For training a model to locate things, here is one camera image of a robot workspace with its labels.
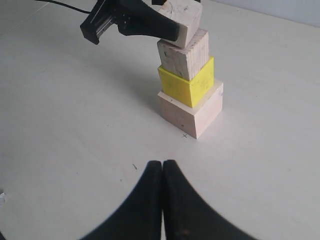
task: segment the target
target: black cable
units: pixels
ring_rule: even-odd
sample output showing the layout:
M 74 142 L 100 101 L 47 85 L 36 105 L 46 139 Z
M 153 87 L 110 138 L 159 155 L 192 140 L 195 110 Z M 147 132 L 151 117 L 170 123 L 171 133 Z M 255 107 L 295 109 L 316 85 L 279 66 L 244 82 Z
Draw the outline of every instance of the black cable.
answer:
M 79 9 L 79 8 L 76 8 L 74 6 L 70 6 L 68 4 L 65 4 L 65 3 L 62 3 L 62 2 L 59 2 L 59 1 L 54 1 L 54 0 L 35 0 L 35 1 L 38 1 L 38 2 L 47 2 L 47 3 L 52 3 L 52 4 L 57 4 L 57 5 L 61 5 L 61 6 L 64 6 L 66 8 L 69 8 L 69 9 L 72 9 L 72 10 L 76 10 L 80 13 L 84 13 L 84 14 L 89 14 L 90 11 L 85 11 L 85 10 L 82 10 L 82 9 Z

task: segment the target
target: unpainted wooden block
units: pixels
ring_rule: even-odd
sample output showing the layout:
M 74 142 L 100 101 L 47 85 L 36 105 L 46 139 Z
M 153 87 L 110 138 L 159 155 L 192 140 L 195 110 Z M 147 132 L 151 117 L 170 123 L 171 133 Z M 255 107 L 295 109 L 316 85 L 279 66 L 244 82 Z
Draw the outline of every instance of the unpainted wooden block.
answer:
M 178 39 L 168 42 L 184 49 L 199 28 L 202 9 L 195 0 L 167 0 L 158 12 L 180 26 Z
M 199 104 L 191 108 L 160 91 L 158 97 L 162 116 L 177 128 L 198 139 L 221 112 L 223 93 L 223 82 L 215 80 Z
M 162 67 L 184 80 L 193 79 L 209 61 L 209 33 L 198 28 L 185 48 L 163 39 L 157 42 Z
M 184 80 L 162 66 L 158 68 L 163 92 L 179 102 L 193 108 L 214 84 L 214 57 L 202 67 L 191 80 Z

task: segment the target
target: white table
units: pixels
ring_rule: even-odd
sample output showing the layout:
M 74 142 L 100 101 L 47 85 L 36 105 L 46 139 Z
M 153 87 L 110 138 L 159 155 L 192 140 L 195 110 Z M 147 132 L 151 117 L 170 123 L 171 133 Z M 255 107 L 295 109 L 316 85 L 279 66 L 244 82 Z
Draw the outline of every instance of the white table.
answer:
M 320 29 L 202 4 L 225 91 L 223 111 L 198 140 L 160 116 L 158 39 L 125 37 L 114 25 L 94 45 L 80 30 L 86 15 L 53 4 L 7 19 L 0 231 L 8 240 L 79 239 L 122 203 L 149 160 L 166 159 L 254 237 L 320 238 Z

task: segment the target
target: large wooden block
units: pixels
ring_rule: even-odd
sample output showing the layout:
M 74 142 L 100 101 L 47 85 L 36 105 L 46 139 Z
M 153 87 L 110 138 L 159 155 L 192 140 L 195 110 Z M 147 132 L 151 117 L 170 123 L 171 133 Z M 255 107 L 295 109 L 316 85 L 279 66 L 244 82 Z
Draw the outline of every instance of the large wooden block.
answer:
M 199 28 L 202 4 L 195 0 L 167 0 L 158 12 L 180 26 L 176 41 L 168 41 L 184 49 Z
M 158 72 L 163 92 L 193 108 L 214 84 L 214 58 L 211 56 L 191 81 L 184 80 L 162 66 L 158 68 Z
M 158 97 L 162 116 L 177 128 L 198 139 L 221 112 L 223 108 L 223 93 L 223 82 L 215 80 L 215 84 L 199 104 L 191 108 L 160 91 Z
M 209 33 L 198 28 L 185 48 L 163 39 L 157 42 L 162 67 L 184 80 L 193 79 L 209 61 Z

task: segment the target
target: yellow block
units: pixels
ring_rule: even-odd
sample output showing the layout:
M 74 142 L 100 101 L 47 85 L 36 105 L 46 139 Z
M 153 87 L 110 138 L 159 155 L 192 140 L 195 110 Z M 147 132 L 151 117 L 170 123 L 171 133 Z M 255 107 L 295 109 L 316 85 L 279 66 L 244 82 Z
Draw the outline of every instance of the yellow block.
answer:
M 158 68 L 158 72 L 163 92 L 193 108 L 214 85 L 214 57 L 210 56 L 209 61 L 190 81 L 165 70 L 162 65 Z

